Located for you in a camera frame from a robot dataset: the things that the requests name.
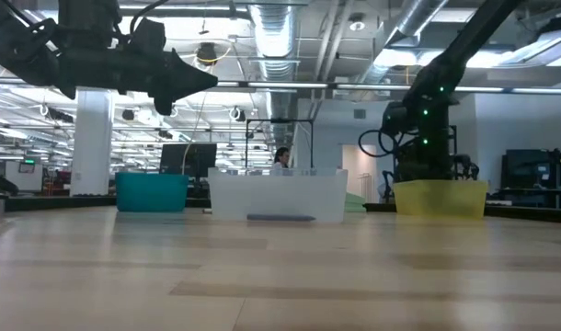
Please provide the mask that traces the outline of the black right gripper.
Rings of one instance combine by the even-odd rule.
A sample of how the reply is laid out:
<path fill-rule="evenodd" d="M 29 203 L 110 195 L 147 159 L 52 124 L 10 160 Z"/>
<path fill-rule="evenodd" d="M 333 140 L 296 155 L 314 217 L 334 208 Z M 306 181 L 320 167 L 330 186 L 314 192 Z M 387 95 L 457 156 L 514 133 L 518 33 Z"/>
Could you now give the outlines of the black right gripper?
<path fill-rule="evenodd" d="M 452 179 L 449 129 L 423 131 L 395 150 L 395 180 Z"/>

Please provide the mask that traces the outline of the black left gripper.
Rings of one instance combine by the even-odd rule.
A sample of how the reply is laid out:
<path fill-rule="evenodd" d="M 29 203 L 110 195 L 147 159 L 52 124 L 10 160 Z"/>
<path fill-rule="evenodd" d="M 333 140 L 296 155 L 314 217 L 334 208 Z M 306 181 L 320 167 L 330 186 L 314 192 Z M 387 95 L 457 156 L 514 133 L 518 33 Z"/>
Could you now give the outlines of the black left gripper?
<path fill-rule="evenodd" d="M 93 50 L 71 48 L 57 57 L 59 75 L 57 87 L 74 99 L 81 87 L 145 92 L 162 115 L 172 113 L 175 99 L 216 87 L 218 77 L 185 63 L 175 49 L 170 52 L 142 53 L 116 49 Z M 171 85 L 171 74 L 183 78 Z"/>

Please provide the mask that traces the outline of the clear translucent plastic bin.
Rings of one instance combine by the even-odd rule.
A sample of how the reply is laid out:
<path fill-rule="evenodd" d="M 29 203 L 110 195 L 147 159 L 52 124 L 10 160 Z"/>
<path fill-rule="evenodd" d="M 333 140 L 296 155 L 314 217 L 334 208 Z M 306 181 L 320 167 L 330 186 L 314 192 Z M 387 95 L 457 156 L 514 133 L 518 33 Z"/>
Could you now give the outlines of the clear translucent plastic bin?
<path fill-rule="evenodd" d="M 270 169 L 259 174 L 242 169 L 209 169 L 212 216 L 218 221 L 301 218 L 341 223 L 345 214 L 348 172 L 336 168 Z"/>

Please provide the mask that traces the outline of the yellow translucent plastic bin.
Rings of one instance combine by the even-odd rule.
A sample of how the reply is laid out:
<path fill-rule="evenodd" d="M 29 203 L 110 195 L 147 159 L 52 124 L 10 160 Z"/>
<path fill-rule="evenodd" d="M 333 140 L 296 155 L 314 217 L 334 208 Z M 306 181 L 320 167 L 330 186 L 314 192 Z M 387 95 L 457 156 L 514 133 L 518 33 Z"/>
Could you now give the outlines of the yellow translucent plastic bin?
<path fill-rule="evenodd" d="M 481 219 L 488 184 L 474 180 L 414 180 L 394 184 L 398 213 L 422 217 Z"/>

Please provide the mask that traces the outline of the black background monitor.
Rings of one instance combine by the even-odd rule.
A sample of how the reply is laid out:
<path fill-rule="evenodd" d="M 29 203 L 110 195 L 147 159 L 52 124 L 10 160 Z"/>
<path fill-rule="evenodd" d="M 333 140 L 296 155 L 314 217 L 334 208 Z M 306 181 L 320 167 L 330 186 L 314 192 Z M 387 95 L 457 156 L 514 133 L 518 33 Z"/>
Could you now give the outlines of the black background monitor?
<path fill-rule="evenodd" d="M 216 143 L 174 143 L 162 147 L 159 173 L 203 178 L 215 167 Z"/>

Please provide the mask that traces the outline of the mint green stapler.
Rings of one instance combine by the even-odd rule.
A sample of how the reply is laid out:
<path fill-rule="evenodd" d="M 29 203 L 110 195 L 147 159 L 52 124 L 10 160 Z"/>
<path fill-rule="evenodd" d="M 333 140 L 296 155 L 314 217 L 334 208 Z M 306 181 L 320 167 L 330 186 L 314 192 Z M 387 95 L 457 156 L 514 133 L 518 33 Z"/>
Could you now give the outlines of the mint green stapler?
<path fill-rule="evenodd" d="M 347 193 L 345 201 L 345 212 L 366 212 L 364 204 L 366 200 L 362 196 Z"/>

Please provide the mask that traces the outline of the black equipment rack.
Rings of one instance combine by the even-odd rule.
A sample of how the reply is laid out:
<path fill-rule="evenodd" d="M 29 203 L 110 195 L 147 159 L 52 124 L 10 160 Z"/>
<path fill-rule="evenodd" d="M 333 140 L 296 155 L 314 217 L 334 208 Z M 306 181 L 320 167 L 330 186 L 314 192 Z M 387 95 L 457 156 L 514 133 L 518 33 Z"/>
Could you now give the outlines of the black equipment rack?
<path fill-rule="evenodd" d="M 512 206 L 561 210 L 561 150 L 507 150 L 498 196 Z"/>

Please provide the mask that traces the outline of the white square column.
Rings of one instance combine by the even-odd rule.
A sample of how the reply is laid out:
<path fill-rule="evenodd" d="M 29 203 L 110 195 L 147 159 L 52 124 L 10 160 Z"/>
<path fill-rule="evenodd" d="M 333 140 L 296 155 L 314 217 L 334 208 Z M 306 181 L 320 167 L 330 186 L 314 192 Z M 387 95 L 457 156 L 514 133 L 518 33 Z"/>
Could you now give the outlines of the white square column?
<path fill-rule="evenodd" d="M 108 90 L 77 91 L 71 196 L 109 192 L 113 120 L 114 102 Z"/>

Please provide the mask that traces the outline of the teal plastic bin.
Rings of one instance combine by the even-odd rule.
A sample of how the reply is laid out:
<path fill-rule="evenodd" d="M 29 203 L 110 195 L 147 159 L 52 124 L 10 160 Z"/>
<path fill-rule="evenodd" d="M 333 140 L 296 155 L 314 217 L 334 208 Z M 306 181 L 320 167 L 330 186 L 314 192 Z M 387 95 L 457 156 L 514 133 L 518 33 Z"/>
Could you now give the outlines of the teal plastic bin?
<path fill-rule="evenodd" d="M 123 212 L 183 212 L 189 177 L 173 174 L 117 173 L 116 206 Z"/>

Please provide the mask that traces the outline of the person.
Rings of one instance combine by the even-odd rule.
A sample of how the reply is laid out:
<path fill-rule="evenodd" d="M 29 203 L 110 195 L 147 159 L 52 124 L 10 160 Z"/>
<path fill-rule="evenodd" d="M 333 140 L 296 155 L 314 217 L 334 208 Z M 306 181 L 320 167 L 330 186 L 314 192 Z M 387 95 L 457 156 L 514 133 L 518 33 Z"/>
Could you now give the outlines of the person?
<path fill-rule="evenodd" d="M 288 147 L 280 147 L 274 155 L 273 169 L 284 169 L 289 167 L 290 149 Z"/>

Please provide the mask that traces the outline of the black aluminium table frame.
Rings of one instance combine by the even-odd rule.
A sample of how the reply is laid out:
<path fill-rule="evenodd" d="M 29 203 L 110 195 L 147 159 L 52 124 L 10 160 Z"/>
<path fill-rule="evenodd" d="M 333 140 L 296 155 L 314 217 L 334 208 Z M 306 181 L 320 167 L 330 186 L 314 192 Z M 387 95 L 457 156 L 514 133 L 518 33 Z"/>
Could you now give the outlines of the black aluminium table frame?
<path fill-rule="evenodd" d="M 115 197 L 8 197 L 1 196 L 3 211 L 41 211 L 101 206 L 115 206 Z M 546 223 L 561 223 L 561 210 L 487 205 L 485 216 L 508 219 L 532 220 Z"/>

